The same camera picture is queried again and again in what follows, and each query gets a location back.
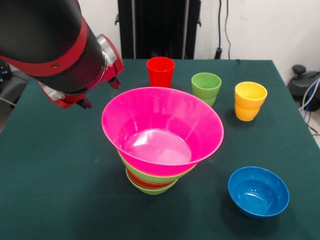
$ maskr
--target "bowl rim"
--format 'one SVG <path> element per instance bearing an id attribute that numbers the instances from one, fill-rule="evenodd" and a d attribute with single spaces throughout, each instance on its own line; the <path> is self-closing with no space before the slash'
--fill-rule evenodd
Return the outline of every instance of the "bowl rim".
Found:
<path id="1" fill-rule="evenodd" d="M 139 169 L 137 169 L 136 167 L 132 166 L 129 162 L 127 162 L 127 160 L 124 158 L 124 156 L 121 155 L 121 153 L 117 150 L 123 164 L 127 167 L 127 165 L 134 169 L 135 171 L 137 171 L 138 173 L 142 174 L 142 175 L 146 175 L 150 178 L 157 178 L 157 179 L 171 179 L 171 178 L 181 178 L 183 177 L 185 174 L 189 173 L 192 169 L 194 169 L 196 167 L 196 165 L 192 166 L 191 168 L 189 168 L 187 171 L 184 171 L 183 173 L 179 173 L 176 175 L 171 175 L 171 176 L 160 176 L 160 175 L 151 175 L 149 173 L 146 172 L 142 172 Z"/>
<path id="2" fill-rule="evenodd" d="M 199 102 L 199 104 L 203 105 L 205 108 L 207 108 L 209 111 L 212 111 L 213 114 L 217 117 L 218 119 L 218 127 L 220 127 L 220 129 L 222 130 L 221 131 L 221 137 L 220 137 L 220 140 L 219 140 L 219 143 L 217 144 L 217 146 L 209 153 L 207 154 L 206 156 L 204 157 L 201 157 L 199 158 L 198 160 L 194 160 L 194 161 L 189 161 L 189 162 L 186 162 L 186 163 L 183 163 L 183 164 L 179 164 L 179 165 L 172 165 L 172 164 L 161 164 L 163 166 L 185 166 L 185 165 L 190 165 L 190 164 L 195 164 L 195 163 L 199 163 L 201 162 L 202 160 L 204 159 L 207 159 L 209 158 L 212 154 L 214 154 L 221 146 L 223 140 L 224 140 L 224 137 L 225 137 L 225 128 L 224 128 L 224 125 L 223 125 L 223 122 L 221 120 L 221 118 L 219 117 L 219 115 L 216 113 L 216 111 L 211 107 L 209 106 L 207 103 L 205 103 L 204 101 L 202 101 L 201 99 L 197 98 L 196 96 L 188 93 L 188 92 L 185 92 L 185 91 L 181 91 L 181 90 L 178 90 L 178 89 L 174 89 L 174 88 L 168 88 L 168 87 L 160 87 L 160 86 L 146 86 L 146 87 L 138 87 L 138 88 L 133 88 L 131 90 L 127 90 L 127 91 L 124 91 L 122 93 L 120 93 L 119 95 L 115 96 L 114 98 L 112 98 L 107 104 L 106 106 L 104 107 L 103 111 L 102 111 L 102 115 L 101 115 L 101 126 L 102 126 L 102 130 L 104 132 L 104 135 L 106 136 L 106 138 L 112 143 L 112 145 L 119 151 L 121 152 L 124 152 L 126 155 L 128 155 L 129 157 L 131 158 L 134 158 L 136 160 L 139 160 L 139 161 L 142 161 L 142 162 L 145 162 L 145 163 L 148 163 L 148 164 L 156 164 L 154 162 L 151 162 L 151 161 L 148 161 L 148 160 L 144 160 L 140 157 L 136 157 L 136 156 L 133 156 L 131 153 L 128 153 L 126 150 L 124 149 L 121 149 L 120 147 L 116 146 L 116 144 L 114 143 L 114 141 L 109 137 L 104 125 L 103 125 L 103 115 L 105 113 L 105 111 L 107 110 L 107 107 L 113 102 L 115 101 L 117 98 L 119 98 L 120 96 L 122 95 L 125 95 L 125 94 L 128 94 L 130 92 L 134 92 L 134 91 L 140 91 L 140 90 L 146 90 L 146 89 L 157 89 L 157 90 L 162 90 L 162 91 L 172 91 L 172 92 L 176 92 L 176 93 L 179 93 L 179 94 L 183 94 L 183 95 L 187 95 L 191 98 L 194 98 L 195 100 L 197 100 L 197 102 Z"/>
<path id="3" fill-rule="evenodd" d="M 139 186 L 139 185 L 135 184 L 134 181 L 132 181 L 131 177 L 129 176 L 127 168 L 125 168 L 125 174 L 126 174 L 126 177 L 129 179 L 129 181 L 130 181 L 136 188 L 138 188 L 138 189 L 143 189 L 143 190 L 145 190 L 145 191 L 150 191 L 151 193 L 152 193 L 152 192 L 156 193 L 156 192 L 159 192 L 159 191 L 162 191 L 162 190 L 167 190 L 167 189 L 171 188 L 171 187 L 179 180 L 179 179 L 174 180 L 171 184 L 169 184 L 168 186 L 165 186 L 165 187 L 163 187 L 163 188 L 149 189 L 149 188 L 144 188 L 144 187 L 142 187 L 142 186 Z"/>
<path id="4" fill-rule="evenodd" d="M 287 192 L 287 194 L 288 194 L 288 198 L 287 198 L 287 201 L 286 201 L 285 206 L 284 206 L 279 212 L 274 213 L 274 214 L 257 214 L 257 213 L 248 211 L 247 209 L 243 208 L 242 206 L 240 206 L 240 205 L 236 202 L 236 200 L 233 198 L 233 196 L 232 196 L 232 194 L 231 194 L 231 192 L 230 192 L 230 180 L 231 180 L 231 178 L 234 176 L 235 173 L 237 173 L 237 172 L 239 172 L 239 171 L 242 171 L 243 169 L 260 169 L 260 170 L 264 170 L 264 171 L 269 172 L 269 173 L 273 174 L 274 176 L 276 176 L 276 177 L 280 180 L 280 182 L 283 183 L 284 188 L 285 188 L 285 190 L 286 190 L 286 192 Z M 288 206 L 288 204 L 289 204 L 289 202 L 290 202 L 290 193 L 289 193 L 289 189 L 288 189 L 286 183 L 285 183 L 277 174 L 275 174 L 274 172 L 272 172 L 272 171 L 270 171 L 270 170 L 268 170 L 268 169 L 266 169 L 266 168 L 260 167 L 260 166 L 244 166 L 244 167 L 241 167 L 241 168 L 238 168 L 237 170 L 235 170 L 235 171 L 231 174 L 231 176 L 229 177 L 229 180 L 228 180 L 228 192 L 229 192 L 229 195 L 230 195 L 232 201 L 236 204 L 236 206 L 237 206 L 238 208 L 240 208 L 242 211 L 244 211 L 244 212 L 246 212 L 246 213 L 249 213 L 249 214 L 254 215 L 254 216 L 257 216 L 257 217 L 262 217 L 262 218 L 273 217 L 273 216 L 276 216 L 276 215 L 282 213 L 282 212 L 287 208 L 287 206 Z"/>
<path id="5" fill-rule="evenodd" d="M 131 180 L 135 183 L 135 184 L 137 184 L 137 185 L 139 185 L 139 184 L 150 184 L 152 187 L 154 187 L 154 188 L 148 188 L 148 187 L 146 187 L 146 186 L 141 186 L 141 185 L 139 185 L 140 187 L 142 187 L 142 188 L 148 188 L 148 189 L 158 189 L 158 188 L 165 188 L 166 186 L 168 186 L 168 185 L 170 185 L 170 184 L 172 184 L 175 180 L 173 180 L 173 181 L 169 181 L 169 182 L 166 182 L 166 183 L 153 183 L 153 182 L 147 182 L 147 181 L 145 181 L 145 180 L 143 180 L 143 179 L 141 179 L 141 178 L 139 178 L 139 177 L 137 177 L 136 175 L 134 175 L 127 167 L 126 167 L 126 171 L 127 171 L 127 173 L 128 173 L 128 175 L 130 176 L 130 178 L 131 178 Z"/>

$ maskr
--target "cup rim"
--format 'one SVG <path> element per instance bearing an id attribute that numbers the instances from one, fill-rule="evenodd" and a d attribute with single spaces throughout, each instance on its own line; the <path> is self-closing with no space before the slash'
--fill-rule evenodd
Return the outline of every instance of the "cup rim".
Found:
<path id="1" fill-rule="evenodd" d="M 169 184 L 168 186 L 165 186 L 163 188 L 159 188 L 159 189 L 149 189 L 149 188 L 145 188 L 145 187 L 142 187 L 142 186 L 139 186 L 137 184 L 134 183 L 134 181 L 132 181 L 131 177 L 129 176 L 128 174 L 128 170 L 127 168 L 125 169 L 125 174 L 126 174 L 126 177 L 129 179 L 129 181 L 138 189 L 143 189 L 143 190 L 147 190 L 147 191 L 150 191 L 151 193 L 156 193 L 156 192 L 159 192 L 161 190 L 167 190 L 169 188 L 171 188 L 179 179 L 176 179 L 174 180 L 171 184 Z"/>
<path id="2" fill-rule="evenodd" d="M 170 60 L 170 62 L 173 64 L 173 66 L 167 70 L 163 70 L 163 71 L 159 71 L 159 70 L 155 70 L 155 69 L 152 69 L 148 64 L 150 61 L 154 60 L 154 59 L 167 59 L 167 60 Z M 155 56 L 155 57 L 152 57 L 150 58 L 147 62 L 146 62 L 146 67 L 152 71 L 155 71 L 155 72 L 159 72 L 159 73 L 162 73 L 162 72 L 168 72 L 168 71 L 171 71 L 172 69 L 174 69 L 176 66 L 175 64 L 175 61 L 173 61 L 171 58 L 169 57 L 166 57 L 166 56 Z"/>
<path id="3" fill-rule="evenodd" d="M 238 86 L 242 85 L 242 84 L 254 84 L 254 85 L 258 85 L 259 87 L 262 87 L 264 89 L 264 95 L 263 97 L 260 97 L 260 98 L 248 98 L 248 97 L 245 97 L 245 96 L 242 96 L 242 94 L 240 94 L 238 91 L 237 91 L 237 88 Z M 257 82 L 254 82 L 254 81 L 242 81 L 240 83 L 238 83 L 235 87 L 234 87 L 234 91 L 236 92 L 236 94 L 238 94 L 241 98 L 243 99 L 246 99 L 246 100 L 250 100 L 250 101 L 260 101 L 262 99 L 265 99 L 268 95 L 268 90 L 262 86 L 261 84 L 257 83 Z"/>
<path id="4" fill-rule="evenodd" d="M 215 86 L 215 87 L 212 87 L 212 88 L 203 88 L 203 87 L 200 87 L 200 86 L 198 86 L 197 84 L 194 83 L 194 77 L 197 76 L 197 75 L 200 75 L 200 74 L 209 74 L 209 75 L 212 75 L 212 76 L 214 76 L 214 77 L 217 77 L 217 78 L 220 80 L 220 84 L 219 84 L 218 86 Z M 213 73 L 211 73 L 211 72 L 198 72 L 197 74 L 195 74 L 195 75 L 192 76 L 192 78 L 191 78 L 191 83 L 192 83 L 194 86 L 196 86 L 197 88 L 202 89 L 202 90 L 214 90 L 214 89 L 217 89 L 217 88 L 221 87 L 221 85 L 222 85 L 222 80 L 221 80 L 221 78 L 220 78 L 218 75 L 213 74 Z"/>

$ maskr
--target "plastic cup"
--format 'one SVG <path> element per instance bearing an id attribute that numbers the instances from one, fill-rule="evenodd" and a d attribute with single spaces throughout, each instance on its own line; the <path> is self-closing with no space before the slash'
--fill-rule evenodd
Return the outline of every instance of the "plastic cup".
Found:
<path id="1" fill-rule="evenodd" d="M 157 56 L 149 59 L 146 67 L 152 87 L 170 88 L 175 68 L 175 62 L 172 59 Z"/>
<path id="2" fill-rule="evenodd" d="M 241 121 L 252 121 L 258 114 L 268 95 L 267 89 L 252 81 L 235 86 L 235 115 Z"/>
<path id="3" fill-rule="evenodd" d="M 191 82 L 193 95 L 212 107 L 221 87 L 220 77 L 209 72 L 201 72 L 194 75 Z"/>
<path id="4" fill-rule="evenodd" d="M 159 188 L 159 189 L 148 189 L 148 188 L 144 188 L 141 187 L 137 184 L 135 184 L 132 179 L 130 178 L 129 174 L 128 174 L 128 170 L 125 169 L 125 173 L 126 173 L 126 177 L 129 179 L 129 181 L 132 183 L 133 186 L 135 186 L 137 189 L 139 189 L 141 192 L 145 193 L 145 194 L 149 194 L 149 195 L 159 195 L 159 194 L 163 194 L 164 192 L 166 192 L 169 188 L 171 188 L 173 185 L 175 185 L 175 183 L 178 181 L 175 180 L 174 182 L 172 182 L 170 185 L 165 186 L 163 188 Z"/>

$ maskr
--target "yellow cup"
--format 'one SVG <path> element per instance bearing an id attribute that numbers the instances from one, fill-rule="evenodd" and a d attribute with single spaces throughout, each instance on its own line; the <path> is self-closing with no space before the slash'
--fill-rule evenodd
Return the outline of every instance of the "yellow cup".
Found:
<path id="1" fill-rule="evenodd" d="M 252 81 L 235 86 L 235 115 L 241 121 L 252 121 L 258 114 L 268 95 L 267 89 Z"/>

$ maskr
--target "plastic bowl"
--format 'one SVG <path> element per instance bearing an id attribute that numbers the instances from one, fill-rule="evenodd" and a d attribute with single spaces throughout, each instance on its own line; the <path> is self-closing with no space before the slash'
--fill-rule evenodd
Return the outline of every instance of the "plastic bowl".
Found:
<path id="1" fill-rule="evenodd" d="M 113 98 L 102 129 L 123 158 L 139 171 L 175 176 L 211 156 L 224 127 L 201 99 L 172 88 L 142 87 Z"/>
<path id="2" fill-rule="evenodd" d="M 280 214 L 289 203 L 289 190 L 273 172 L 256 166 L 236 170 L 228 182 L 229 194 L 237 207 L 253 219 Z"/>
<path id="3" fill-rule="evenodd" d="M 139 170 L 137 170 L 136 168 L 134 168 L 133 166 L 131 166 L 119 153 L 120 158 L 122 160 L 122 162 L 124 163 L 124 165 L 126 166 L 127 169 L 130 170 L 131 173 L 133 173 L 134 175 L 136 175 L 138 178 L 149 182 L 149 183 L 153 183 L 153 184 L 165 184 L 168 182 L 173 182 L 181 177 L 183 177 L 185 174 L 187 174 L 191 169 L 194 168 L 191 167 L 189 170 L 187 170 L 186 172 L 183 172 L 179 175 L 174 175 L 174 176 L 154 176 L 154 175 L 150 175 L 144 172 L 141 172 Z"/>
<path id="4" fill-rule="evenodd" d="M 139 189 L 141 192 L 145 193 L 145 194 L 149 194 L 149 195 L 159 195 L 159 194 L 163 194 L 165 191 L 167 191 L 169 188 L 171 188 L 177 181 L 175 180 L 173 183 L 171 183 L 170 185 L 160 188 L 160 189 L 148 189 L 148 188 L 144 188 L 141 186 L 138 186 L 137 184 L 135 184 L 132 179 L 130 178 L 129 174 L 128 174 L 128 170 L 125 169 L 125 173 L 127 178 L 129 179 L 129 181 L 132 183 L 133 186 L 135 186 L 137 189 Z"/>
<path id="5" fill-rule="evenodd" d="M 140 178 L 138 178 L 136 175 L 134 175 L 132 172 L 130 172 L 128 169 L 126 169 L 126 172 L 128 173 L 129 177 L 131 178 L 132 182 L 134 182 L 139 187 L 145 188 L 145 189 L 162 189 L 166 186 L 172 184 L 174 181 L 170 181 L 167 183 L 152 183 L 144 181 Z"/>

